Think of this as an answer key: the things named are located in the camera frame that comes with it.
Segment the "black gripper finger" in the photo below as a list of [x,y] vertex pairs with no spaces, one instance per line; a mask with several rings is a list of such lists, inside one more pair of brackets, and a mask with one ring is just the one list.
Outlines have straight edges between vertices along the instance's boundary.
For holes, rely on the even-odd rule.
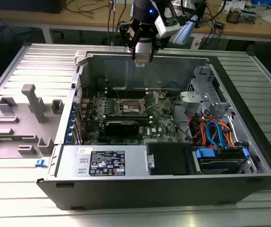
[[149,63],[154,54],[163,47],[155,25],[140,25],[140,63]]
[[120,22],[120,34],[125,47],[132,53],[132,59],[136,58],[136,45],[139,41],[139,21]]

